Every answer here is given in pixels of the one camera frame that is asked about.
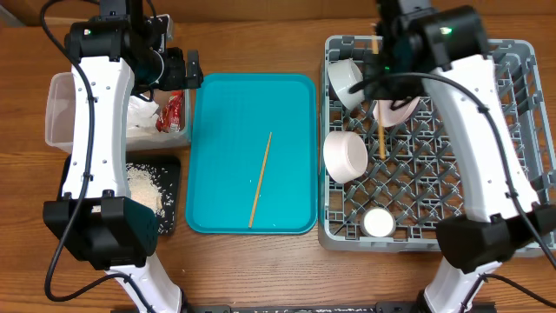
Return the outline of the wooden chopstick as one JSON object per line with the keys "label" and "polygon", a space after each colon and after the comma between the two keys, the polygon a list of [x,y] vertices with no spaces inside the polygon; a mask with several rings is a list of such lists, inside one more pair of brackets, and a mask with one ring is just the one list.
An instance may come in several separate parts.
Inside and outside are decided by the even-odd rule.
{"label": "wooden chopstick", "polygon": [[[372,51],[375,55],[379,54],[379,44],[377,39],[372,40]],[[378,122],[378,140],[379,140],[379,155],[382,161],[386,160],[386,148],[385,148],[385,136],[384,136],[384,127],[381,121],[381,105],[380,101],[377,100],[376,104],[377,108],[377,122]]]}
{"label": "wooden chopstick", "polygon": [[270,132],[268,135],[268,141],[267,141],[267,145],[266,145],[266,149],[265,149],[265,154],[264,154],[264,158],[261,164],[261,170],[260,170],[260,175],[259,175],[259,179],[258,179],[258,183],[257,183],[257,188],[255,191],[255,198],[253,201],[253,205],[252,205],[252,210],[251,210],[251,214],[250,214],[250,218],[249,218],[249,223],[248,223],[248,227],[251,229],[253,227],[253,223],[255,220],[255,213],[256,213],[256,208],[257,208],[257,204],[260,198],[260,192],[261,192],[261,185],[262,185],[262,180],[264,178],[264,173],[265,173],[265,169],[266,169],[266,165],[267,165],[267,161],[268,161],[268,154],[269,154],[269,150],[270,150],[270,145],[271,145],[271,141],[272,141],[272,136],[273,133]]}

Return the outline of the white napkin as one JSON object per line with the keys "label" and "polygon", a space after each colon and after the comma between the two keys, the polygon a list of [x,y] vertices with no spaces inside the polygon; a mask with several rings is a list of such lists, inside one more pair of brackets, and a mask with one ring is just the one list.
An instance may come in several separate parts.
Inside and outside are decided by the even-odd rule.
{"label": "white napkin", "polygon": [[146,137],[159,132],[156,128],[159,105],[131,96],[127,109],[126,137]]}

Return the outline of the red snack wrapper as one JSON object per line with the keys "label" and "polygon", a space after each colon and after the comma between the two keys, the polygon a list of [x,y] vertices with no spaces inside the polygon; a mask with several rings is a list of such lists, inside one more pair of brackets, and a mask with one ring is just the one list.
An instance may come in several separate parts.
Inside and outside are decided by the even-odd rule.
{"label": "red snack wrapper", "polygon": [[162,108],[156,121],[156,128],[159,132],[175,133],[180,131],[183,100],[183,90],[171,93],[167,104]]}

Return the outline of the grey metal bowl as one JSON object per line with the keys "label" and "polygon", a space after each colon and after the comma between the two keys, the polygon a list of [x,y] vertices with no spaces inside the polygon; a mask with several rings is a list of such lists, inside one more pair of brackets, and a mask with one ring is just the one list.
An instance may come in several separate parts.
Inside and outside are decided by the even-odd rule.
{"label": "grey metal bowl", "polygon": [[352,59],[344,59],[328,66],[328,77],[335,95],[344,107],[352,110],[365,101],[362,90],[350,93],[349,89],[363,80],[360,68]]}

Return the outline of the small white plate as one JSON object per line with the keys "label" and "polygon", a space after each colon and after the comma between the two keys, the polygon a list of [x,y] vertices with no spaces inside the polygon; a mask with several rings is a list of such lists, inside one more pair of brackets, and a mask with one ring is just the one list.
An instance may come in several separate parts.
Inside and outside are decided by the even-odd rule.
{"label": "small white plate", "polygon": [[374,107],[373,117],[375,120],[381,120],[383,127],[393,127],[406,122],[414,113],[419,102],[420,97],[414,98],[405,106],[401,106],[403,104],[402,100],[395,103],[392,100],[379,100]]}

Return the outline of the large white plate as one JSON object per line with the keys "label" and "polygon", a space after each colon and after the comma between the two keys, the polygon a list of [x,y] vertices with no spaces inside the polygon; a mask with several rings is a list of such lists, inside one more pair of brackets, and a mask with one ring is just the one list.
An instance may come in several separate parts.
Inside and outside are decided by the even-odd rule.
{"label": "large white plate", "polygon": [[347,183],[362,176],[368,155],[363,139],[351,131],[331,131],[323,145],[323,160],[328,174],[337,183]]}

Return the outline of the rice leftovers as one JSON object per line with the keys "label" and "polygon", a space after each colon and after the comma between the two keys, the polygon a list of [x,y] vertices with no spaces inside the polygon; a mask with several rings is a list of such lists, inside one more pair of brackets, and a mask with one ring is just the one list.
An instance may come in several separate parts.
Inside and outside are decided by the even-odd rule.
{"label": "rice leftovers", "polygon": [[157,217],[166,218],[175,203],[175,184],[170,167],[153,163],[127,163],[127,180],[131,199],[150,208]]}

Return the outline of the white cup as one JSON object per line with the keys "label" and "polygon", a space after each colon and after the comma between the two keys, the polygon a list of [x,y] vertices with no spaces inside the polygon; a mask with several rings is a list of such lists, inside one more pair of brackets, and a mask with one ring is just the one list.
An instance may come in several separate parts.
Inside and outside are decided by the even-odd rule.
{"label": "white cup", "polygon": [[363,214],[360,227],[366,236],[387,237],[395,232],[396,222],[388,210],[375,207]]}

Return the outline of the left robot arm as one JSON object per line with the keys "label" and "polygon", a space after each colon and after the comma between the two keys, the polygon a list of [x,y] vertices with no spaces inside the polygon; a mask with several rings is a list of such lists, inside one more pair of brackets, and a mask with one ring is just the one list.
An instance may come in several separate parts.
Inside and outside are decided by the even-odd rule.
{"label": "left robot arm", "polygon": [[158,256],[154,212],[131,198],[126,169],[132,96],[193,90],[203,74],[196,50],[167,46],[169,20],[144,14],[144,1],[101,1],[56,47],[71,63],[76,111],[67,176],[43,221],[58,251],[116,280],[141,312],[189,312],[184,291]]}

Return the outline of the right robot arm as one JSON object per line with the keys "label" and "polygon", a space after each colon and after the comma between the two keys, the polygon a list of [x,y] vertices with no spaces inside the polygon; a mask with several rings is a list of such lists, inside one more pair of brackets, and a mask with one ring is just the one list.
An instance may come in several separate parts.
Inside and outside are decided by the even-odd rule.
{"label": "right robot arm", "polygon": [[464,191],[464,211],[438,222],[443,255],[415,312],[468,312],[481,285],[555,228],[524,173],[500,105],[495,65],[479,13],[439,11],[428,1],[380,1],[382,48],[358,88],[373,100],[428,94],[441,115]]}

